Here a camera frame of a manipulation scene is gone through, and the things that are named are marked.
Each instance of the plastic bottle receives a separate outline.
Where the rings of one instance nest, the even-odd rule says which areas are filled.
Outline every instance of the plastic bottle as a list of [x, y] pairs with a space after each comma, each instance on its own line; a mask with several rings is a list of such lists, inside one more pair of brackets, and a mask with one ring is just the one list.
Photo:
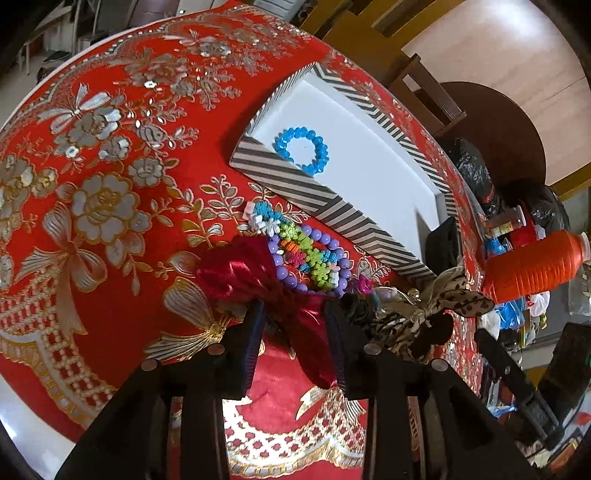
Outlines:
[[485, 237], [496, 238], [525, 226], [526, 222], [523, 209], [518, 205], [483, 222], [482, 226]]

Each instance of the orange thread spool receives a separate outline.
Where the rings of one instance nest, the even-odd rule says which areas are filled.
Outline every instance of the orange thread spool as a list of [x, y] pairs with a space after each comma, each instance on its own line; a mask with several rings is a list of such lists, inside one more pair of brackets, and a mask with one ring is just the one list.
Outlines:
[[587, 235], [559, 230], [548, 237], [489, 258], [482, 291], [495, 303], [503, 303], [554, 290], [571, 280], [590, 260]]

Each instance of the red ribbon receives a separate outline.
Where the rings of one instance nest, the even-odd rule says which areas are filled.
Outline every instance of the red ribbon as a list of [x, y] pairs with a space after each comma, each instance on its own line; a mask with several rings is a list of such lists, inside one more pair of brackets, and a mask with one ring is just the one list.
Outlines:
[[202, 256], [197, 283], [210, 300], [247, 303], [261, 299], [285, 329], [302, 370], [311, 382], [330, 388], [335, 371], [322, 319], [323, 295], [288, 290], [275, 273], [268, 240], [237, 236]]

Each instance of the colorful braided bracelet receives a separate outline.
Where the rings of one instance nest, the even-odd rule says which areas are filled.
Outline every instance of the colorful braided bracelet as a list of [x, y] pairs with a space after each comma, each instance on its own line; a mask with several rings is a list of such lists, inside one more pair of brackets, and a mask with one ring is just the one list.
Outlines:
[[[339, 241], [328, 233], [313, 229], [310, 225], [299, 227], [286, 220], [280, 213], [273, 212], [267, 202], [248, 202], [243, 218], [249, 220], [256, 233], [269, 236], [269, 252], [277, 268], [277, 278], [288, 288], [308, 291], [291, 275], [284, 263], [291, 264], [302, 273], [309, 273], [312, 280], [324, 293], [331, 290], [340, 298], [344, 295], [351, 277], [352, 262], [345, 258], [345, 251], [339, 248]], [[313, 242], [327, 246], [328, 250], [313, 247]]]

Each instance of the wooden table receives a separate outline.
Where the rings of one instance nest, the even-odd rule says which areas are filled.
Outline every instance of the wooden table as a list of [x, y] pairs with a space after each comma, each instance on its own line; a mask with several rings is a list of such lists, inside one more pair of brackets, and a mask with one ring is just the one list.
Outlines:
[[467, 113], [443, 136], [462, 137], [480, 153], [496, 186], [528, 178], [544, 184], [546, 160], [542, 140], [527, 114], [501, 92], [472, 82], [442, 84]]

